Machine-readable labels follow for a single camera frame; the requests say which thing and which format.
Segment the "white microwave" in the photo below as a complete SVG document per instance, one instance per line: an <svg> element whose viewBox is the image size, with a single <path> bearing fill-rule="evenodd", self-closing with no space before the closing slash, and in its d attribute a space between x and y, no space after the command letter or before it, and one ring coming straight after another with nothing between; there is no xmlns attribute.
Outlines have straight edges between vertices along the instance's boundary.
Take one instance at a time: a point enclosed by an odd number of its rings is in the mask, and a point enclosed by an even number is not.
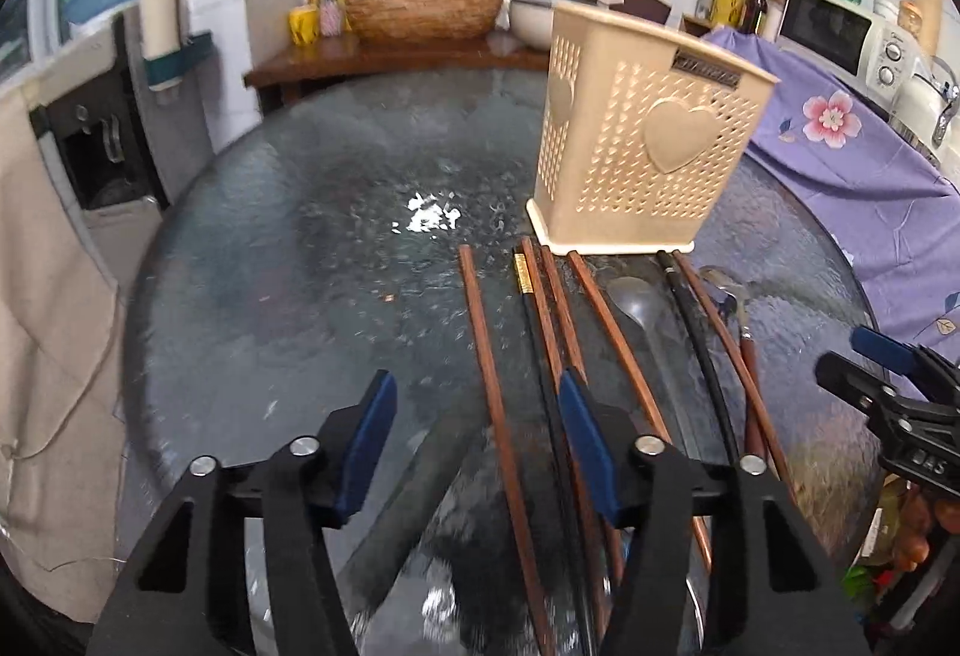
<svg viewBox="0 0 960 656"><path fill-rule="evenodd" d="M776 44L829 71L884 116L905 80L929 78L917 40L849 1L787 0Z"/></svg>

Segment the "bolt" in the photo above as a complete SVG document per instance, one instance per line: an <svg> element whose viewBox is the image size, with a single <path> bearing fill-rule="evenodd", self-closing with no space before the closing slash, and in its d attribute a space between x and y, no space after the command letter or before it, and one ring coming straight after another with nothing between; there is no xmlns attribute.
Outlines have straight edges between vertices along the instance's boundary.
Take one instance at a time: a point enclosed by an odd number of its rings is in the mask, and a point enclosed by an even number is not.
<svg viewBox="0 0 960 656"><path fill-rule="evenodd" d="M314 455L320 450L320 443L316 437L296 437L290 443L290 453L293 455Z"/></svg>
<svg viewBox="0 0 960 656"><path fill-rule="evenodd" d="M212 455L200 455L190 462L190 474L197 477L206 477L217 468L217 459Z"/></svg>
<svg viewBox="0 0 960 656"><path fill-rule="evenodd" d="M749 474L763 474L767 471L767 462L758 455L745 455L740 460L740 469Z"/></svg>
<svg viewBox="0 0 960 656"><path fill-rule="evenodd" d="M661 440L659 437L650 436L649 434L637 437L637 442L634 443L634 447L644 455L660 455L666 450L664 440Z"/></svg>

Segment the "perforated basket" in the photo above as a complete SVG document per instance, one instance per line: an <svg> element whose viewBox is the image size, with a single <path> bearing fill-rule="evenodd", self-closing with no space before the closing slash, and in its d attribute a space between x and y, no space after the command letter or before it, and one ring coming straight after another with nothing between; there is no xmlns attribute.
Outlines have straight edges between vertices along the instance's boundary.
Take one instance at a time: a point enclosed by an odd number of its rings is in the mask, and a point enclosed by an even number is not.
<svg viewBox="0 0 960 656"><path fill-rule="evenodd" d="M558 254L693 249L776 77L669 28L554 5L536 191Z"/></svg>

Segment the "kettle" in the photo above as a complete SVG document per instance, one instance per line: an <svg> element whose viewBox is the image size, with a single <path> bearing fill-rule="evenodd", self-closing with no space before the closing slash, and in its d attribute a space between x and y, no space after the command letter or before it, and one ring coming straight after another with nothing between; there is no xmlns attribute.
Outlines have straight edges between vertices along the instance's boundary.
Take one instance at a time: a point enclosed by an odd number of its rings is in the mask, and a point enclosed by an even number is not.
<svg viewBox="0 0 960 656"><path fill-rule="evenodd" d="M933 58L949 73L950 81L938 86L923 74L914 74L899 87L890 108L890 127L909 145L940 167L947 145L960 148L960 88L953 70Z"/></svg>

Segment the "pink flower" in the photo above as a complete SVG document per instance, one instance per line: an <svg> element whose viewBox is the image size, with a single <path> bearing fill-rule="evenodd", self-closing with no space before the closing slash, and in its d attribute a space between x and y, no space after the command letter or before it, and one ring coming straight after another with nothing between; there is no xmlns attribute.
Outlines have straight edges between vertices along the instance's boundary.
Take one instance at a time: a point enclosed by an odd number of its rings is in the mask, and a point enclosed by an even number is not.
<svg viewBox="0 0 960 656"><path fill-rule="evenodd" d="M822 95L808 98L803 104L803 114L810 122L803 126L803 132L810 142L827 142L828 147L839 150L847 142L847 137L860 133L860 118L851 112L853 99L843 91L837 91L827 101Z"/></svg>

